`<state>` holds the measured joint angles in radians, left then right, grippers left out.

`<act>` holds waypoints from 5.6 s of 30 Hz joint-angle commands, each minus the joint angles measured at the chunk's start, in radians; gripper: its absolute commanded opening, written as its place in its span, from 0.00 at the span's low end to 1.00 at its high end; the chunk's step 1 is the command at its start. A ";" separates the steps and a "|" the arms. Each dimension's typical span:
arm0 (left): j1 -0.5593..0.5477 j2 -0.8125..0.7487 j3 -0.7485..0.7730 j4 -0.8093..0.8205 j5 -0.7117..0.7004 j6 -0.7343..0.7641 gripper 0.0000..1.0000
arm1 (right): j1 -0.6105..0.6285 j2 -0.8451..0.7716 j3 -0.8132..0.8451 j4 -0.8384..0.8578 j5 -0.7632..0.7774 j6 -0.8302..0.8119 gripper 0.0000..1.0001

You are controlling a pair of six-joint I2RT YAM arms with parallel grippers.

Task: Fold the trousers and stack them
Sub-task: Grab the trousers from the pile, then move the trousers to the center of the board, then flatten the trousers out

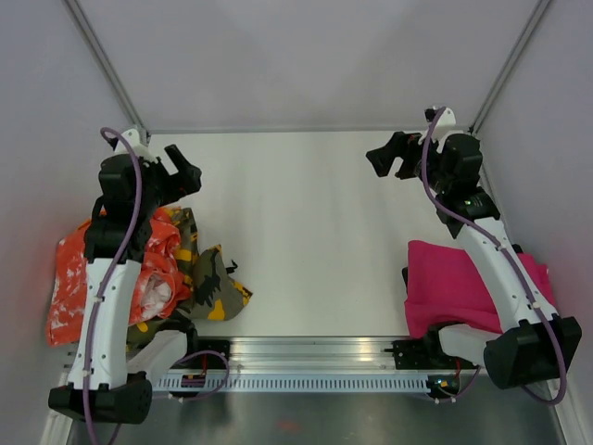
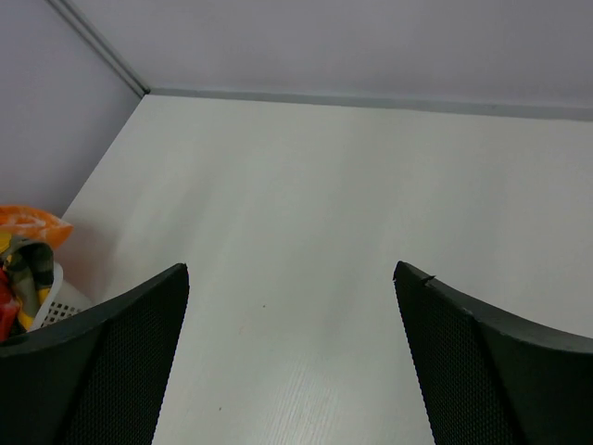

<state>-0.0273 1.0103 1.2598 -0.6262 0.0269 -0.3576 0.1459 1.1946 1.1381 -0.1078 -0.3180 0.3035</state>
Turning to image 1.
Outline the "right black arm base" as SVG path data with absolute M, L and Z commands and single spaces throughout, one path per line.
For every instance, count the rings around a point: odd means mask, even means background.
M 457 371 L 475 368 L 471 362 L 445 354 L 436 333 L 428 333 L 422 338 L 394 340 L 384 352 L 392 355 L 398 370 Z

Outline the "orange white tie-dye trousers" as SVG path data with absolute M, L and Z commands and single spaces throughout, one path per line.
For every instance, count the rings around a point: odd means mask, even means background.
M 160 208 L 150 221 L 152 235 L 132 293 L 127 341 L 146 344 L 176 306 L 191 297 L 187 275 L 196 250 L 195 220 L 189 209 Z M 59 241 L 56 274 L 45 338 L 57 347 L 81 338 L 86 303 L 85 222 Z

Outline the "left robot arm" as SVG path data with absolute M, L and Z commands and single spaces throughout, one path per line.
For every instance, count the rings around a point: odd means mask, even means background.
M 101 164 L 102 195 L 84 236 L 86 299 L 82 331 L 66 383 L 52 388 L 50 409 L 86 424 L 138 425 L 151 407 L 153 386 L 176 363 L 195 366 L 202 347 L 187 324 L 165 323 L 132 359 L 126 338 L 132 296 L 140 276 L 156 210 L 196 193 L 201 171 L 175 145 L 159 158 L 135 149 L 114 153 Z

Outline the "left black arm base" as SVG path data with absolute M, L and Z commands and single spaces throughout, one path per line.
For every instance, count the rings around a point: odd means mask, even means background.
M 231 358 L 231 341 L 220 338 L 203 338 L 197 343 L 197 351 L 211 350 L 218 352 L 221 356 L 226 359 Z M 200 369 L 200 370 L 223 370 L 225 365 L 222 359 L 218 356 L 211 354 L 202 354 L 196 356 L 184 364 L 189 369 Z

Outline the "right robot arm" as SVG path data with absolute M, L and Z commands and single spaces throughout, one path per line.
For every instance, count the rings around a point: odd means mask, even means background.
M 510 242 L 498 208 L 479 184 L 480 144 L 465 133 L 435 141 L 394 133 L 367 160 L 380 177 L 417 178 L 439 220 L 457 242 L 408 247 L 402 274 L 412 336 L 434 367 L 454 358 L 485 368 L 502 389 L 567 381 L 582 336 L 577 320 L 558 314 L 541 287 L 541 273 Z

